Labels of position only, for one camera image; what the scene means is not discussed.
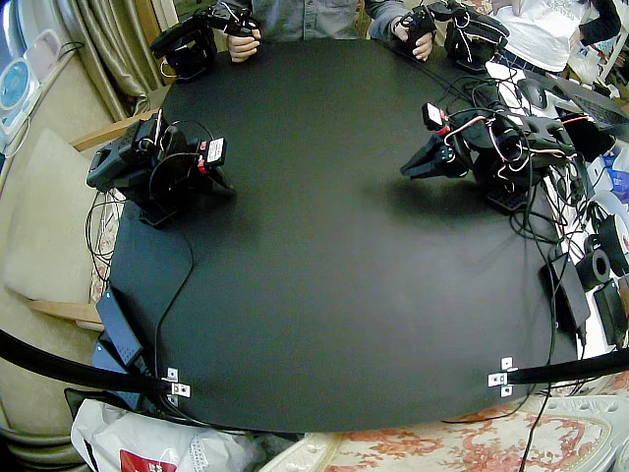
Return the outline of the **operator left hand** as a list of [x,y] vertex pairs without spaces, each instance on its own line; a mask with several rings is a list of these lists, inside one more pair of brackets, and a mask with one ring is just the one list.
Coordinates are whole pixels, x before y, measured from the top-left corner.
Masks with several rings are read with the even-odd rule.
[[397,17],[392,22],[392,31],[404,48],[417,60],[423,62],[428,60],[433,47],[432,30],[409,29],[403,25],[402,18]]

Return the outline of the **operator right hand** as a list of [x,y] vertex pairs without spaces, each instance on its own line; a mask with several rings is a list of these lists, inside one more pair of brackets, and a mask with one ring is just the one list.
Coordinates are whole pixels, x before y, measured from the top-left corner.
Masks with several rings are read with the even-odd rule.
[[258,29],[253,29],[248,36],[226,36],[227,49],[233,63],[242,63],[257,53],[261,35]]

